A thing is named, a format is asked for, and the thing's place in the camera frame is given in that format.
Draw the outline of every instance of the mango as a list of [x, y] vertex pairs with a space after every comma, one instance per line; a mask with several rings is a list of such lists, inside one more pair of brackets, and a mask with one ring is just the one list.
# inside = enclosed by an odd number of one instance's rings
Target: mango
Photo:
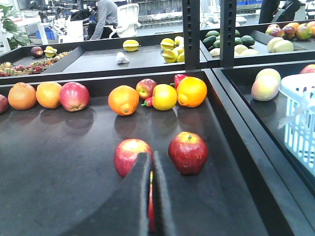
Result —
[[256, 75], [256, 79], [257, 80], [260, 76], [272, 76], [274, 78], [276, 78], [279, 82], [279, 84], [281, 83], [281, 75], [280, 73], [272, 68], [266, 68], [266, 69], [262, 69], [261, 71], [258, 72], [258, 74]]
[[257, 101], [270, 101], [278, 94], [279, 87], [279, 81], [275, 77], [262, 75], [252, 85], [251, 94]]

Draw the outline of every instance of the apple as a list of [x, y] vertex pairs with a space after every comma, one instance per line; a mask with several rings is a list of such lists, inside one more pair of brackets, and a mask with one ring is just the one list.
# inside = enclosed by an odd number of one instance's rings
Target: apple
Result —
[[269, 25], [268, 27], [267, 27], [267, 30], [266, 30], [266, 34], [270, 34], [270, 32], [273, 30], [273, 29], [275, 29], [275, 28], [280, 28], [280, 26], [279, 25], [277, 25], [277, 24], [271, 24], [271, 25]]
[[139, 98], [145, 100], [148, 97], [152, 97], [153, 89], [156, 85], [158, 85], [157, 82], [152, 79], [143, 79], [139, 81], [136, 85], [136, 90], [139, 94]]
[[88, 89], [78, 82], [68, 82], [60, 90], [60, 103], [69, 112], [82, 110], [89, 101]]
[[114, 166], [121, 177], [128, 175], [141, 152], [149, 153], [153, 163], [153, 151], [145, 141], [126, 139], [118, 144], [114, 152]]
[[148, 218], [149, 218], [149, 231], [155, 233], [156, 231], [156, 220], [154, 217], [154, 207], [153, 207], [153, 171], [150, 172], [150, 192], [149, 192], [149, 208], [148, 208]]
[[39, 46], [34, 46], [31, 48], [31, 55], [35, 58], [41, 58], [44, 54], [44, 50]]
[[206, 142], [198, 135], [180, 132], [168, 146], [168, 155], [182, 175], [198, 174], [208, 159]]
[[270, 31], [270, 35], [274, 37], [284, 37], [284, 30], [282, 28], [274, 28]]
[[9, 107], [8, 99], [0, 94], [0, 114], [4, 113]]
[[295, 36], [296, 29], [293, 26], [285, 26], [282, 29], [285, 39], [291, 39]]
[[314, 72], [315, 72], [315, 64], [309, 64], [300, 71], [300, 74], [314, 73]]

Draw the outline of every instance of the chili pepper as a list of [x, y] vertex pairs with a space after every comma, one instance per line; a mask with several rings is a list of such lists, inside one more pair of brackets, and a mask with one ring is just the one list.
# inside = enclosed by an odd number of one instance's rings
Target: chili pepper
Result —
[[146, 100], [144, 100], [144, 103], [141, 104], [141, 106], [151, 107], [152, 106], [152, 97], [148, 97]]
[[179, 83], [183, 80], [183, 78], [188, 77], [188, 75], [185, 74], [177, 74], [174, 76], [174, 83], [171, 83], [172, 86], [174, 86], [175, 89], [177, 89], [177, 86]]

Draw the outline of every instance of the metal post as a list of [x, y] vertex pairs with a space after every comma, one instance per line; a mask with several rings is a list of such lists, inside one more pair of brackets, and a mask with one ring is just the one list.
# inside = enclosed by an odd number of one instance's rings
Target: metal post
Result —
[[236, 0], [220, 0], [220, 66], [234, 65]]
[[198, 69], [200, 65], [200, 1], [183, 0], [183, 33], [185, 69]]

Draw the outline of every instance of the green avocado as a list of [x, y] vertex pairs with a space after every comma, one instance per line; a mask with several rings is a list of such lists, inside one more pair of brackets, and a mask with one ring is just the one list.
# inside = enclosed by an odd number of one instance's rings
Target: green avocado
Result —
[[210, 48], [212, 46], [212, 44], [215, 42], [216, 39], [217, 38], [214, 35], [212, 35], [212, 36], [209, 36], [209, 37], [205, 38], [202, 41], [202, 43], [203, 43], [203, 45], [205, 45], [206, 48]]
[[220, 33], [218, 32], [218, 31], [216, 31], [216, 30], [211, 30], [211, 31], [208, 31], [207, 33], [206, 33], [206, 38], [207, 37], [210, 37], [210, 36], [219, 36], [220, 35]]
[[219, 48], [220, 47], [220, 40], [216, 40], [213, 45], [214, 48]]
[[241, 37], [241, 33], [237, 29], [235, 30], [235, 37]]
[[235, 45], [243, 44], [243, 41], [240, 37], [235, 37]]
[[241, 39], [246, 47], [250, 47], [255, 44], [255, 40], [250, 35], [244, 35]]

